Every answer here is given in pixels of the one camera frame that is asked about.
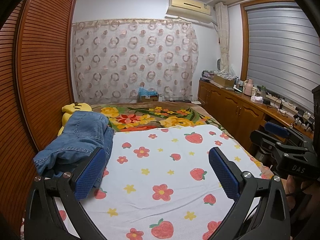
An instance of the wooden wardrobe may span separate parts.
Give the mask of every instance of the wooden wardrobe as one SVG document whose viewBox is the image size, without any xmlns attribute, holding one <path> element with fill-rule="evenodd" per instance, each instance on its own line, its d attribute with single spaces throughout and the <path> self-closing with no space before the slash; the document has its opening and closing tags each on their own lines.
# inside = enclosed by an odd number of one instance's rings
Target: wooden wardrobe
<svg viewBox="0 0 320 240">
<path fill-rule="evenodd" d="M 32 158 L 73 102 L 70 35 L 76 0 L 23 0 L 0 30 L 0 212 L 19 235 Z"/>
</svg>

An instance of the blue gripper pad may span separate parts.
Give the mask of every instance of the blue gripper pad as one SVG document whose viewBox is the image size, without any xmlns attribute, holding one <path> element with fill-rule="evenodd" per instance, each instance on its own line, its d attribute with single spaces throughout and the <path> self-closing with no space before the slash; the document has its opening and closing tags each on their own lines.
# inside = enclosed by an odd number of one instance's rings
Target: blue gripper pad
<svg viewBox="0 0 320 240">
<path fill-rule="evenodd" d="M 239 182 L 225 163 L 225 161 L 228 161 L 227 158 L 224 158 L 225 160 L 222 159 L 215 148 L 212 148 L 209 151 L 209 163 L 218 177 L 224 192 L 228 198 L 233 199 L 236 202 L 240 197 Z"/>
<path fill-rule="evenodd" d="M 288 138 L 290 133 L 288 132 L 288 130 L 284 127 L 281 127 L 277 124 L 274 124 L 274 123 L 271 123 L 271 122 L 267 122 L 265 125 L 264 125 L 264 129 L 267 131 L 267 132 L 270 132 L 272 134 L 275 134 L 281 138 Z"/>
<path fill-rule="evenodd" d="M 93 184 L 100 175 L 102 169 L 106 165 L 106 152 L 104 149 L 100 149 L 88 166 L 82 172 L 75 183 L 75 197 L 79 201 L 88 196 L 92 189 Z"/>
</svg>

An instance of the human hand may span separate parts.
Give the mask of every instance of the human hand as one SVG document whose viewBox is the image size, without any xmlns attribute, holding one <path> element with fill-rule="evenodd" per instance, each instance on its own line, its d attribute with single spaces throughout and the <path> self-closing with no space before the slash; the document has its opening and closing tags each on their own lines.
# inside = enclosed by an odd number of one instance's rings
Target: human hand
<svg viewBox="0 0 320 240">
<path fill-rule="evenodd" d="M 303 220 L 307 217 L 309 217 L 313 211 L 316 209 L 320 202 L 320 185 L 318 182 L 313 182 L 313 181 L 304 181 L 304 182 L 299 182 L 294 179 L 293 176 L 289 175 L 287 178 L 287 181 L 284 185 L 284 190 L 286 194 L 289 193 L 294 193 L 296 191 L 299 191 L 300 189 L 303 189 L 305 187 L 309 186 L 307 189 L 303 191 L 303 193 L 311 195 L 311 199 L 308 202 L 307 206 L 305 209 L 300 213 L 298 219 Z M 296 200 L 294 198 L 295 196 L 288 196 L 287 197 L 287 203 L 289 206 L 289 210 L 294 208 L 296 204 Z"/>
</svg>

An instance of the white bedsheet with strawberry print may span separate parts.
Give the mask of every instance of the white bedsheet with strawberry print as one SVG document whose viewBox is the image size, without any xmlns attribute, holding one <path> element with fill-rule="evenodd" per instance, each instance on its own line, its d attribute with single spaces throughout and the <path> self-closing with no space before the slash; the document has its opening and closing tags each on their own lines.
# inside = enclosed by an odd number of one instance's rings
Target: white bedsheet with strawberry print
<svg viewBox="0 0 320 240">
<path fill-rule="evenodd" d="M 100 189 L 81 203 L 108 240 L 207 240 L 233 204 L 208 161 L 215 146 L 260 176 L 239 144 L 213 125 L 119 132 Z M 57 205 L 77 236 L 59 199 Z"/>
</svg>

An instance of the metal screw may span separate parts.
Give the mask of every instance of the metal screw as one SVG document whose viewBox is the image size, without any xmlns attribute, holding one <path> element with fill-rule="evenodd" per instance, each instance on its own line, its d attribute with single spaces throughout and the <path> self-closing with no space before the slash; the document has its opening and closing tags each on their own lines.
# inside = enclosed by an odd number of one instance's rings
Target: metal screw
<svg viewBox="0 0 320 240">
<path fill-rule="evenodd" d="M 70 178 L 70 177 L 71 177 L 71 172 L 70 172 L 70 171 L 67 171 L 67 172 L 63 173 L 62 176 L 63 176 L 65 179 Z"/>
<path fill-rule="evenodd" d="M 41 176 L 39 176 L 39 175 L 35 176 L 35 182 L 38 182 L 40 180 L 41 180 Z"/>
<path fill-rule="evenodd" d="M 274 176 L 273 179 L 276 181 L 276 182 L 279 182 L 281 179 L 279 176 Z"/>
<path fill-rule="evenodd" d="M 248 179 L 248 178 L 251 178 L 251 176 L 252 176 L 251 173 L 248 172 L 248 171 L 245 171 L 245 172 L 243 172 L 242 174 L 243 174 L 243 176 L 245 176 L 247 179 Z"/>
</svg>

